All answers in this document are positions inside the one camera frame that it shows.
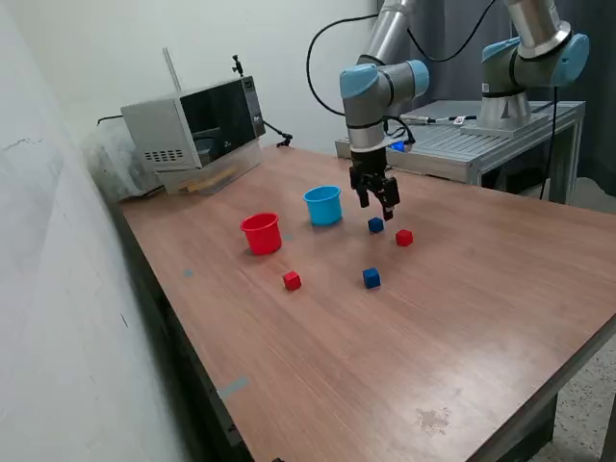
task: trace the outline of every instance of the wall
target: wall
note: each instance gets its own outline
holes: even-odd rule
[[[116,231],[2,3],[0,42],[0,460],[189,460]]]
[[[308,44],[329,22],[376,12],[375,0],[5,1],[77,141],[122,105],[173,91],[167,46],[185,89],[231,78],[231,56],[239,54],[266,120],[292,133],[294,145],[330,153],[346,128],[308,90]],[[371,26],[341,25],[315,48],[316,88],[339,110],[338,75],[355,63]],[[273,134],[264,138],[274,141]]]

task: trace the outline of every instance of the metal frame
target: metal frame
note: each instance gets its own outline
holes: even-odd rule
[[[605,444],[603,445],[603,455],[600,462],[616,462],[616,398],[612,406],[612,417],[609,420]]]
[[[479,111],[480,101],[437,101],[410,113],[413,116],[455,116],[468,111]],[[531,102],[531,108],[546,113],[534,129],[514,139],[464,135],[452,125],[413,126],[417,143],[413,152],[388,149],[389,165],[402,170],[446,178],[460,183],[481,186],[481,177],[493,169],[524,154],[552,135],[552,108],[545,102]],[[575,193],[578,172],[579,146],[585,116],[582,101],[558,103],[556,134],[572,129],[570,146],[557,146],[552,163],[550,200],[571,203]],[[347,140],[336,141],[338,157],[350,159]]]

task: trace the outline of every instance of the floor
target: floor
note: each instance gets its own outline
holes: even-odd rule
[[[528,195],[539,196],[539,190]],[[616,198],[588,178],[577,180],[574,205],[616,214]],[[616,392],[616,337],[560,393],[554,440],[532,462],[597,462]]]

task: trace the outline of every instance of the blue cube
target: blue cube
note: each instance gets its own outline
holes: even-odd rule
[[[366,289],[374,289],[381,285],[381,276],[376,268],[364,269],[364,285]]]
[[[381,218],[374,217],[368,220],[368,228],[371,233],[380,233],[383,229],[385,229],[385,224]]]

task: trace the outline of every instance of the blue cup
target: blue cup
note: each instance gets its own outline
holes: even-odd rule
[[[340,188],[337,186],[319,186],[304,195],[308,205],[310,220],[317,226],[326,226],[340,221],[343,208],[340,205]]]

